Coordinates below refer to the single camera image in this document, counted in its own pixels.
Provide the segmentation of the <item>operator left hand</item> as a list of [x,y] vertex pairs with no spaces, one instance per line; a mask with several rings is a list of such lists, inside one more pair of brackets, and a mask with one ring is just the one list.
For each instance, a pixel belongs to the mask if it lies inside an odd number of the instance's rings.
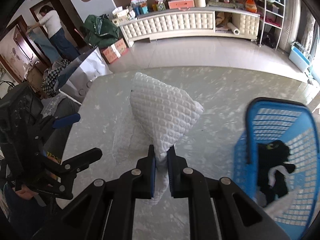
[[37,192],[31,191],[25,184],[21,186],[20,190],[17,190],[16,187],[12,189],[23,200],[31,200],[39,195]]

